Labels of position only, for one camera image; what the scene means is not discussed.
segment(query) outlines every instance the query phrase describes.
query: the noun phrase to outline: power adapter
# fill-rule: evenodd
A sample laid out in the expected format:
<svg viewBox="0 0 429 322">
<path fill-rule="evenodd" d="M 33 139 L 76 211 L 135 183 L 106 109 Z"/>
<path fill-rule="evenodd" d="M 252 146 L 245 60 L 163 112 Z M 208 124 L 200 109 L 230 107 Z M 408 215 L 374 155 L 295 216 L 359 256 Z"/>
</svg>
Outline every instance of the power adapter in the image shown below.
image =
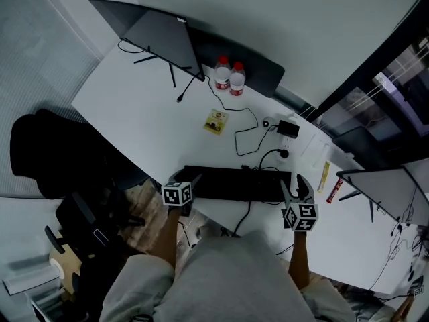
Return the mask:
<svg viewBox="0 0 429 322">
<path fill-rule="evenodd" d="M 277 132 L 283 136 L 297 138 L 298 132 L 300 132 L 300 127 L 287 121 L 280 121 L 279 126 L 277 127 Z"/>
</svg>

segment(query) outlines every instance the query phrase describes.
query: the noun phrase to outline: black keyboard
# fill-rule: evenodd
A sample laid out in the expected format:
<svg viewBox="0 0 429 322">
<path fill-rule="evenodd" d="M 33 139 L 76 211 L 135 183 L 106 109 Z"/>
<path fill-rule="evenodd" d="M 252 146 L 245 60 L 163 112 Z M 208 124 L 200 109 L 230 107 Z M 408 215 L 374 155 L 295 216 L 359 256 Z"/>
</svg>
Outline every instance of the black keyboard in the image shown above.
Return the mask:
<svg viewBox="0 0 429 322">
<path fill-rule="evenodd" d="M 202 174 L 195 186 L 195 197 L 231 201 L 284 201 L 280 180 L 290 187 L 290 172 L 276 170 L 228 169 L 185 166 L 174 181 L 192 182 Z"/>
</svg>

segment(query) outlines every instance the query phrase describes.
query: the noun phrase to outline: water bottle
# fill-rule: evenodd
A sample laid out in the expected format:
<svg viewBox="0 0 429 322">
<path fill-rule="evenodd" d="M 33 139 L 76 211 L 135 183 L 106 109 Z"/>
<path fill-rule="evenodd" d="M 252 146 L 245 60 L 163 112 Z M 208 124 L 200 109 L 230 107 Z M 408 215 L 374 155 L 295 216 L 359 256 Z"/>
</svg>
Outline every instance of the water bottle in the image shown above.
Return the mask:
<svg viewBox="0 0 429 322">
<path fill-rule="evenodd" d="M 226 56 L 219 56 L 219 60 L 214 68 L 216 88 L 219 91 L 226 91 L 229 88 L 229 76 L 231 67 Z"/>
<path fill-rule="evenodd" d="M 229 92 L 236 97 L 242 95 L 245 81 L 246 74 L 243 69 L 243 63 L 234 63 L 234 68 L 232 69 L 231 75 L 229 77 Z"/>
</svg>

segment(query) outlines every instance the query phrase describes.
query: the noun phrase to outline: black cable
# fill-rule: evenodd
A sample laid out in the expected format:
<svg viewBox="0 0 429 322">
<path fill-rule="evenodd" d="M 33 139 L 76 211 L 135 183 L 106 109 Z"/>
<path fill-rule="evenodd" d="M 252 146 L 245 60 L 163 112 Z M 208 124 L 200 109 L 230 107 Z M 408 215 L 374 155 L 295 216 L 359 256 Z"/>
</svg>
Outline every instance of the black cable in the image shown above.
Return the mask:
<svg viewBox="0 0 429 322">
<path fill-rule="evenodd" d="M 214 95 L 214 96 L 219 100 L 219 102 L 220 102 L 220 103 L 221 103 L 221 105 L 222 105 L 222 108 L 223 108 L 225 111 L 236 111 L 236 112 L 240 112 L 240 111 L 244 111 L 244 110 L 249 110 L 249 112 L 254 116 L 254 118 L 255 118 L 255 120 L 256 120 L 256 126 L 254 126 L 254 127 L 250 127 L 249 129 L 244 129 L 244 130 L 236 131 L 236 132 L 234 133 L 234 139 L 235 139 L 235 152 L 237 153 L 237 155 L 238 155 L 238 156 L 244 156 L 244 155 L 248 155 L 248 154 L 256 153 L 256 152 L 260 149 L 261 144 L 262 144 L 262 141 L 263 141 L 263 139 L 266 137 L 266 135 L 267 135 L 268 131 L 269 131 L 272 127 L 278 127 L 278 125 L 272 125 L 271 127 L 269 127 L 269 128 L 268 128 L 267 132 L 266 132 L 266 133 L 265 133 L 265 135 L 262 137 L 262 140 L 260 141 L 260 143 L 259 143 L 259 145 L 258 145 L 258 147 L 257 147 L 257 149 L 256 149 L 256 150 L 254 150 L 254 151 L 252 151 L 252 152 L 247 152 L 247 153 L 244 153 L 244 154 L 240 154 L 240 153 L 239 153 L 239 150 L 238 150 L 238 147 L 237 147 L 237 134 L 238 134 L 238 133 L 243 133 L 243 132 L 246 132 L 246 131 L 250 131 L 250 130 L 257 129 L 257 128 L 259 127 L 259 122 L 257 121 L 256 115 L 255 115 L 255 114 L 252 112 L 252 110 L 250 110 L 250 108 L 248 108 L 248 107 L 245 107 L 244 109 L 227 109 L 227 108 L 223 105 L 223 102 L 222 102 L 221 98 L 219 98 L 219 96 L 215 93 L 215 91 L 213 90 L 212 86 L 210 85 L 210 77 L 209 77 L 208 75 L 204 75 L 204 76 L 208 79 L 208 86 L 210 87 L 210 90 L 212 91 L 213 95 Z"/>
<path fill-rule="evenodd" d="M 398 247 L 400 247 L 404 242 L 407 244 L 406 248 L 407 248 L 408 250 L 409 250 L 409 249 L 411 249 L 411 247 L 408 245 L 408 240 L 407 240 L 407 239 L 403 239 L 403 240 L 400 242 L 400 244 L 398 244 L 397 246 L 398 246 Z"/>
<path fill-rule="evenodd" d="M 118 42 L 117 46 L 118 46 L 118 48 L 119 48 L 119 49 L 121 49 L 123 52 L 127 52 L 128 54 L 140 54 L 140 53 L 142 53 L 142 52 L 145 52 L 145 50 L 142 50 L 142 51 L 128 51 L 128 50 L 122 49 L 122 48 L 119 46 L 119 44 L 120 44 L 121 42 L 127 42 L 127 43 L 130 43 L 130 44 L 132 44 L 132 42 L 130 42 L 127 38 L 121 38 L 121 40 Z"/>
<path fill-rule="evenodd" d="M 413 219 L 413 214 L 414 214 L 413 201 L 414 201 L 414 197 L 416 195 L 416 191 L 417 191 L 417 187 L 414 187 L 413 197 L 411 198 L 410 204 L 408 204 L 407 208 L 402 213 L 402 219 L 401 219 L 401 221 L 404 220 L 404 215 L 408 211 L 407 219 L 405 220 L 405 222 L 402 222 L 402 223 L 409 223 Z"/>
<path fill-rule="evenodd" d="M 188 239 L 188 234 L 186 233 L 186 230 L 185 230 L 185 225 L 181 221 L 179 221 L 179 224 L 182 226 L 183 232 L 185 233 L 186 241 L 188 241 L 189 252 L 190 252 L 192 250 L 192 247 L 191 247 L 189 239 Z"/>
<path fill-rule="evenodd" d="M 420 240 L 417 242 L 417 244 L 414 244 L 416 241 L 416 238 L 420 237 Z M 413 243 L 411 244 L 411 250 L 415 251 L 417 248 L 419 248 L 420 244 L 422 243 L 422 237 L 420 235 L 414 236 Z"/>
<path fill-rule="evenodd" d="M 192 77 L 192 80 L 191 80 L 191 81 L 189 81 L 188 86 L 186 86 L 186 88 L 184 89 L 183 93 L 177 97 L 176 101 L 177 101 L 178 103 L 182 101 L 183 96 L 184 96 L 184 94 L 185 94 L 186 90 L 188 89 L 188 87 L 190 86 L 190 84 L 192 83 L 192 81 L 193 81 L 194 79 L 195 79 L 195 76 L 193 76 L 193 77 Z"/>
<path fill-rule="evenodd" d="M 389 299 L 379 299 L 379 300 L 381 300 L 381 302 L 383 302 L 383 303 L 386 303 L 386 302 L 388 302 L 388 301 L 391 301 L 392 299 L 396 299 L 396 298 L 399 298 L 399 297 L 408 297 L 409 296 L 409 294 L 400 294 L 400 295 L 398 295 L 398 296 L 394 296 L 393 298 L 389 298 Z"/>
<path fill-rule="evenodd" d="M 291 244 L 289 247 L 287 247 L 285 250 L 282 250 L 281 252 L 275 253 L 276 255 L 280 255 L 283 253 L 286 253 L 289 249 L 293 248 L 294 244 Z"/>
<path fill-rule="evenodd" d="M 395 253 L 394 257 L 393 257 L 393 258 L 391 258 L 391 257 L 392 257 L 392 254 L 393 254 L 393 253 L 395 252 L 395 250 L 397 249 L 397 245 L 399 244 L 399 242 L 400 242 L 400 240 L 401 240 L 401 234 L 402 234 L 402 231 L 401 231 L 401 230 L 399 230 L 399 231 L 396 233 L 396 235 L 399 235 L 399 237 L 398 237 L 398 239 L 397 239 L 396 246 L 395 246 L 395 248 L 394 248 L 393 250 L 391 249 L 391 245 L 392 245 L 392 243 L 395 241 L 395 239 L 396 239 L 396 235 L 395 235 L 395 237 L 394 237 L 393 241 L 390 243 L 390 247 L 389 247 L 389 256 L 387 257 L 386 264 L 384 265 L 383 270 L 381 270 L 381 273 L 379 274 L 379 276 L 378 276 L 378 277 L 377 277 L 377 279 L 375 280 L 374 284 L 372 284 L 372 285 L 371 285 L 371 287 L 368 289 L 368 291 L 371 291 L 371 289 L 375 286 L 375 284 L 377 284 L 378 280 L 381 278 L 381 275 L 383 274 L 384 270 L 386 269 L 387 264 L 389 263 L 389 261 L 390 261 L 390 260 L 392 260 L 392 259 L 394 259 L 394 258 L 396 257 L 396 254 L 399 252 L 399 249 L 398 249 L 398 250 L 396 251 L 396 253 Z"/>
<path fill-rule="evenodd" d="M 399 225 L 400 223 L 399 223 L 399 221 L 395 224 L 395 226 L 393 227 L 393 229 L 391 230 L 391 233 L 390 233 L 390 236 L 393 236 L 393 234 L 395 233 L 395 229 L 396 229 L 396 227 Z"/>
<path fill-rule="evenodd" d="M 280 201 L 280 202 L 278 202 L 278 203 L 269 203 L 269 202 L 267 202 L 267 201 L 262 201 L 261 203 L 264 203 L 264 204 L 270 204 L 270 205 L 279 205 L 280 203 L 283 203 L 283 201 Z"/>
<path fill-rule="evenodd" d="M 268 154 L 270 154 L 270 153 L 272 153 L 272 152 L 279 152 L 279 151 L 280 151 L 280 149 L 272 149 L 272 150 L 270 150 L 270 151 L 266 152 L 266 153 L 264 154 L 264 156 L 262 156 L 261 162 L 259 163 L 259 170 L 261 170 L 261 168 L 262 168 L 262 162 L 263 162 L 263 159 L 264 159 Z"/>
<path fill-rule="evenodd" d="M 264 167 L 264 168 L 261 168 L 261 170 L 268 169 L 268 168 L 273 168 L 279 172 L 279 170 L 276 167 Z"/>
<path fill-rule="evenodd" d="M 237 226 L 235 227 L 235 230 L 234 230 L 234 232 L 233 232 L 233 234 L 232 234 L 232 236 L 231 237 L 235 237 L 235 234 L 237 233 L 237 230 L 239 229 L 239 227 L 240 227 L 240 224 L 242 224 L 242 222 L 245 220 L 245 218 L 248 216 L 248 214 L 250 213 L 250 203 L 251 203 L 251 201 L 249 201 L 249 207 L 247 208 L 247 212 L 246 212 L 246 214 L 243 216 L 243 218 L 242 219 L 240 219 L 240 222 L 237 224 Z"/>
</svg>

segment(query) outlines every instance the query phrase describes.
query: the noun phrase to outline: red bottle cap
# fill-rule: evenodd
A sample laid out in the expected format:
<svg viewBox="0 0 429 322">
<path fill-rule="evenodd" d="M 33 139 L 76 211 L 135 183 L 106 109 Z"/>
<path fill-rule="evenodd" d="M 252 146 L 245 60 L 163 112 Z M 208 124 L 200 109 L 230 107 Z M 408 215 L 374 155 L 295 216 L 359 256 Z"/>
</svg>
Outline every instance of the red bottle cap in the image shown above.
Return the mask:
<svg viewBox="0 0 429 322">
<path fill-rule="evenodd" d="M 219 56 L 220 64 L 228 64 L 228 58 L 226 56 Z"/>
<path fill-rule="evenodd" d="M 243 63 L 241 63 L 241 62 L 234 63 L 234 69 L 235 70 L 243 70 Z"/>
</svg>

